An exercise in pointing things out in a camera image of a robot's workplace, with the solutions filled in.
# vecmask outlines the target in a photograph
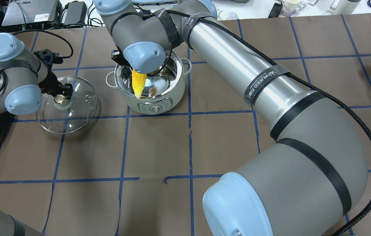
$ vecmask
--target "pot handle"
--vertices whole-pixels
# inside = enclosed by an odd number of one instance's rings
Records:
[[[109,78],[110,76],[114,76],[114,74],[115,74],[115,72],[114,72],[114,71],[111,71],[111,72],[108,73],[108,75],[106,76],[106,84],[107,84],[108,87],[110,87],[110,88],[118,88],[118,87],[117,87],[117,84],[114,86],[114,85],[110,85],[110,84],[108,83],[108,78]]]
[[[191,64],[191,61],[188,60],[187,58],[180,58],[180,60],[181,60],[181,62],[183,62],[183,63],[186,62],[187,64],[190,65],[190,69],[188,69],[188,71],[186,71],[186,72],[184,73],[184,76],[187,76],[187,75],[190,73],[191,68],[193,67],[192,64]]]

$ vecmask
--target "tiled surface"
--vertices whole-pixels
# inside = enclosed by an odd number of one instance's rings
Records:
[[[371,129],[371,14],[224,24],[353,106]],[[54,72],[90,81],[100,109],[90,124],[67,135],[47,133],[32,116],[14,120],[0,152],[0,207],[47,235],[210,235],[205,190],[274,143],[267,123],[185,44],[174,51],[195,64],[181,103],[164,115],[139,115],[104,83],[114,69],[106,29],[55,32],[75,54]],[[35,50],[69,53],[64,42],[43,33],[37,40],[34,33],[20,37],[31,47],[35,42]],[[324,235],[351,220],[371,195],[371,146],[359,134],[370,169],[365,197]],[[371,213],[348,233],[371,235]]]

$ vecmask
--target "black device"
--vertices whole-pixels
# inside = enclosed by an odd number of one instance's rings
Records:
[[[271,9],[270,15],[268,15],[269,18],[278,17],[280,15],[280,12],[282,11],[283,4],[281,3],[275,3],[273,5],[273,8]]]
[[[21,30],[24,24],[28,29],[49,28],[51,22],[59,22],[61,9],[59,0],[12,0],[2,26],[9,31]]]
[[[87,5],[84,2],[71,2],[68,5],[63,23],[65,25],[76,24],[80,21],[85,23],[86,15]]]

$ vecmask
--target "black strap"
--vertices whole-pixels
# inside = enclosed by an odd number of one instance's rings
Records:
[[[295,119],[295,117],[297,117],[301,112],[307,109],[308,106],[311,106],[313,103],[322,98],[324,98],[324,96],[319,92],[311,93],[310,95],[304,97],[302,100],[296,103],[291,109],[289,109],[289,111],[287,111],[279,119],[279,121],[277,121],[277,123],[271,129],[270,137],[277,141],[279,135],[287,127],[287,125],[291,121],[293,121],[293,119]]]
[[[168,40],[171,43],[171,48],[180,46],[180,35],[178,34],[177,27],[175,26],[175,23],[168,12],[166,12],[165,9],[159,9],[154,12],[154,14],[162,23],[162,26],[166,31],[166,35],[168,36]]]
[[[184,25],[184,30],[183,30],[183,39],[187,43],[188,47],[192,50],[194,50],[191,45],[190,45],[190,34],[191,30],[195,27],[197,22],[199,22],[200,18],[208,18],[208,17],[213,17],[214,16],[210,15],[208,12],[201,12],[195,15],[191,15],[190,19],[188,20],[187,24]]]
[[[13,232],[13,236],[25,236],[25,225],[17,218],[13,217],[12,215],[9,215],[14,222],[15,225],[15,231]]]
[[[112,29],[114,28],[115,24],[117,24],[118,21],[120,21],[121,19],[125,18],[128,15],[138,15],[138,16],[140,16],[137,12],[126,12],[126,13],[121,14],[111,24],[111,28],[110,28],[110,31],[109,31],[109,34],[111,36],[112,36]]]
[[[1,62],[0,63],[0,74],[4,70],[9,69],[9,68],[13,68],[13,67],[25,67],[25,68],[28,68],[32,72],[34,72],[35,75],[36,75],[36,77],[38,78],[37,69],[35,68],[35,66],[33,64],[29,63],[26,60],[7,60],[7,61],[4,61],[4,62]]]
[[[322,173],[324,173],[340,198],[343,207],[343,215],[345,215],[350,208],[352,208],[352,197],[350,196],[346,183],[334,166],[322,154],[313,149],[311,146],[296,139],[284,138],[277,141],[277,143],[287,145],[299,151],[310,161],[312,161],[322,171]]]
[[[255,103],[255,100],[257,100],[258,96],[260,95],[260,92],[268,85],[270,84],[273,79],[284,75],[286,73],[289,73],[289,70],[281,65],[275,65],[271,66],[268,69],[265,69],[265,71],[261,72],[259,75],[253,79],[253,81],[248,85],[247,89],[244,93],[244,100],[245,102],[253,107],[253,104]]]

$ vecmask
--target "transparent lid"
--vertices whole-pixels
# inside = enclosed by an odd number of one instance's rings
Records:
[[[58,81],[72,84],[72,98],[58,105],[53,96],[43,94],[43,105],[35,117],[41,127],[51,133],[72,133],[84,127],[94,116],[98,106],[97,93],[87,80],[80,77],[65,76]]]

